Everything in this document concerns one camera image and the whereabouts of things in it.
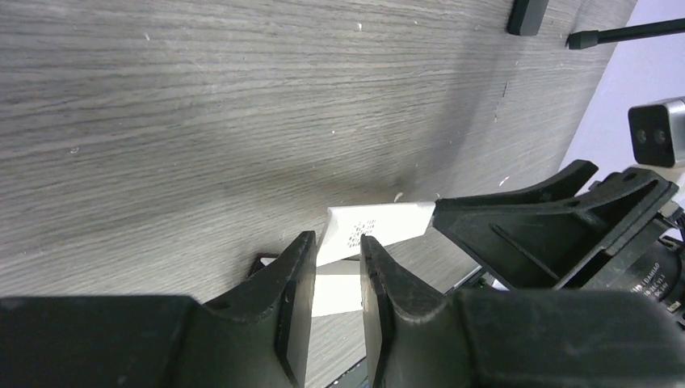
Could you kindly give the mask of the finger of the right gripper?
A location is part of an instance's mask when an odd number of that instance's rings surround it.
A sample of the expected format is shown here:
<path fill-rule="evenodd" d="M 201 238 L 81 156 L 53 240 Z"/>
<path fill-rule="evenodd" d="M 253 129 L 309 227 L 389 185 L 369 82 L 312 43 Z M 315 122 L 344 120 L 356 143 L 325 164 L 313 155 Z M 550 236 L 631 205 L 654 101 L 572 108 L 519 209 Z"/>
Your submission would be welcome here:
<path fill-rule="evenodd" d="M 576 160 L 568 166 L 596 165 Z M 545 278 L 540 271 L 541 183 L 513 192 L 439 199 L 432 225 L 507 288 L 547 289 L 540 285 Z"/>

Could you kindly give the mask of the white remote battery cover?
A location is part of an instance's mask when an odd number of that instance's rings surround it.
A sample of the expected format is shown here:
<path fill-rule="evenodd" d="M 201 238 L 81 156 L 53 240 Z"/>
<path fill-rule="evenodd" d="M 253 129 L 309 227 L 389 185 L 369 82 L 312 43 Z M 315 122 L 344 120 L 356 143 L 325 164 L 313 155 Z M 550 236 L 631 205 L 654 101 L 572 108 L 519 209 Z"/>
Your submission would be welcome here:
<path fill-rule="evenodd" d="M 317 266 L 358 255 L 363 235 L 383 246 L 422 236 L 434 210 L 432 201 L 329 207 L 317 245 Z"/>

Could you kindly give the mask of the white silver prism bar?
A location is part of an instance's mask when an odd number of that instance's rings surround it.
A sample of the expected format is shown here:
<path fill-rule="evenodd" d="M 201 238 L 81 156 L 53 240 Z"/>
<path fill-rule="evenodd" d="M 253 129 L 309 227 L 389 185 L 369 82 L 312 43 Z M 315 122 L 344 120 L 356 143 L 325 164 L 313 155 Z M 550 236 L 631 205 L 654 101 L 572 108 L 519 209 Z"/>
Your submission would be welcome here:
<path fill-rule="evenodd" d="M 319 266 L 313 289 L 312 317 L 363 309 L 358 258 L 331 261 Z"/>

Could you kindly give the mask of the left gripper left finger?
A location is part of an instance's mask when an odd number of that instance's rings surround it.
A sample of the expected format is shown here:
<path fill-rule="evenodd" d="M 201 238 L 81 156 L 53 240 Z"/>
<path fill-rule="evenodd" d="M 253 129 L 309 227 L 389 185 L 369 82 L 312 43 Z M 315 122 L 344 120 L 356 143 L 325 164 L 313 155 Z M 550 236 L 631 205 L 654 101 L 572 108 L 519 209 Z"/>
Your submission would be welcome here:
<path fill-rule="evenodd" d="M 201 303 L 186 295 L 4 297 L 4 387 L 302 387 L 316 235 Z"/>

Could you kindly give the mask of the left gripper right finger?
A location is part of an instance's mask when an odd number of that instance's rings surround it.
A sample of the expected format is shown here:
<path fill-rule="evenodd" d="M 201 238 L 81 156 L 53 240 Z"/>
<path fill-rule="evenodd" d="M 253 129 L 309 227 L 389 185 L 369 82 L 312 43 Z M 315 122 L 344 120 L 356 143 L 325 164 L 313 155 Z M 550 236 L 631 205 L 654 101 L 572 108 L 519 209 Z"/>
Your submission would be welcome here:
<path fill-rule="evenodd" d="M 374 387 L 681 387 L 684 338 L 647 297 L 607 291 L 444 294 L 360 239 Z"/>

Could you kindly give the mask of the black remote control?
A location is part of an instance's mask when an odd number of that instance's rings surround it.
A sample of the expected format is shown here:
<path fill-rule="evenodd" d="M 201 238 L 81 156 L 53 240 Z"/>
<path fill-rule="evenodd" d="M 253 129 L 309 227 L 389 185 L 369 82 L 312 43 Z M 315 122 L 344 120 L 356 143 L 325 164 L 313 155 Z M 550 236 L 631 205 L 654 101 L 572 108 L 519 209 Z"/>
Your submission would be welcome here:
<path fill-rule="evenodd" d="M 514 0 L 506 32 L 513 36 L 536 36 L 547 7 L 548 0 Z"/>

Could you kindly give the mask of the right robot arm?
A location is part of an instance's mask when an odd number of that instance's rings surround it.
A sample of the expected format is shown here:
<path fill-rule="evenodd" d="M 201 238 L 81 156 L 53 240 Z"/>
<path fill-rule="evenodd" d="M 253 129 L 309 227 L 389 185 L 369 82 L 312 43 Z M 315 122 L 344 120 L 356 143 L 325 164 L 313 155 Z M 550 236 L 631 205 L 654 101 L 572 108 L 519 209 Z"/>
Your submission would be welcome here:
<path fill-rule="evenodd" d="M 623 290 L 684 320 L 678 185 L 630 167 L 599 182 L 577 160 L 529 188 L 437 200 L 432 225 L 508 289 Z"/>

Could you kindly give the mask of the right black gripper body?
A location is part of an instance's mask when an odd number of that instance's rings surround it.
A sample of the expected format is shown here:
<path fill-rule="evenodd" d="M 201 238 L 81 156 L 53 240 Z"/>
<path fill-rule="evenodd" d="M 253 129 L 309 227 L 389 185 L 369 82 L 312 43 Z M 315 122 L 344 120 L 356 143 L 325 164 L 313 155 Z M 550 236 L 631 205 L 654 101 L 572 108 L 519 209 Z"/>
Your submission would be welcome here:
<path fill-rule="evenodd" d="M 630 167 L 594 182 L 596 166 L 568 166 L 540 185 L 540 271 L 548 289 L 630 289 L 631 267 L 675 226 L 674 172 Z"/>

